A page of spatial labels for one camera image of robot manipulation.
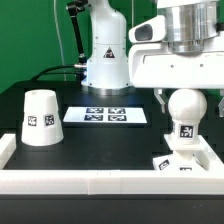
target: black tabletop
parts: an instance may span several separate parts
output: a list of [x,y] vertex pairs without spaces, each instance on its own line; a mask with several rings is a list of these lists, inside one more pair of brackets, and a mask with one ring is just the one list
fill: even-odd
[[[21,142],[24,96],[33,89],[56,92],[64,139],[55,145],[33,147]],[[207,91],[203,93],[208,110],[201,120],[199,134],[224,161],[224,119],[215,113],[219,99]],[[81,91],[75,82],[23,81],[0,95],[0,105],[0,134],[16,133],[17,140],[17,149],[6,170],[151,170],[153,157],[171,153],[163,135],[171,133],[172,120],[168,112],[161,112],[151,89],[99,96]],[[141,107],[147,123],[68,124],[63,118],[69,106]],[[1,195],[0,198],[0,223],[4,224],[17,223],[18,217],[21,223],[224,223],[224,198],[218,195]]]

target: white cup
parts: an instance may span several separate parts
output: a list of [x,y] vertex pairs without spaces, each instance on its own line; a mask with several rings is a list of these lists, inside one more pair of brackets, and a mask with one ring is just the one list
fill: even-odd
[[26,92],[22,142],[32,146],[46,146],[62,139],[55,92],[44,89]]

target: white ball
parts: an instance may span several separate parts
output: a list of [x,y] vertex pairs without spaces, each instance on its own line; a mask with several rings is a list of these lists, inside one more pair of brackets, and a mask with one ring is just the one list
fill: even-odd
[[179,89],[170,97],[168,108],[173,120],[200,121],[205,115],[207,101],[198,90]]

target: white block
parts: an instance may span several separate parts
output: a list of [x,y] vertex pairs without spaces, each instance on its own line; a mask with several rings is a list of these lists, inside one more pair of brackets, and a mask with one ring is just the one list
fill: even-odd
[[16,149],[15,134],[4,134],[0,139],[0,169],[3,169]]
[[2,170],[0,194],[87,195],[87,171]]

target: black cable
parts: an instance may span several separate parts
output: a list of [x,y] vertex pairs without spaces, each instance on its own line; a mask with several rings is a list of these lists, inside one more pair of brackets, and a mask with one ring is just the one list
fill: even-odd
[[74,68],[74,65],[60,65],[60,66],[55,66],[55,67],[47,68],[47,69],[41,71],[39,74],[37,74],[33,78],[31,78],[31,80],[37,80],[42,75],[49,74],[48,72],[55,71],[55,70],[59,70],[59,69],[65,69],[65,68],[73,68],[73,69],[75,69]]
[[77,75],[79,72],[47,72],[42,75]]
[[72,20],[73,30],[75,33],[77,48],[79,52],[79,63],[81,64],[85,64],[87,62],[87,58],[85,56],[84,49],[83,49],[82,38],[81,38],[80,30],[79,30],[79,23],[77,20],[77,14],[79,12],[85,11],[84,6],[87,3],[88,1],[85,0],[85,1],[70,2],[67,4],[67,10]]

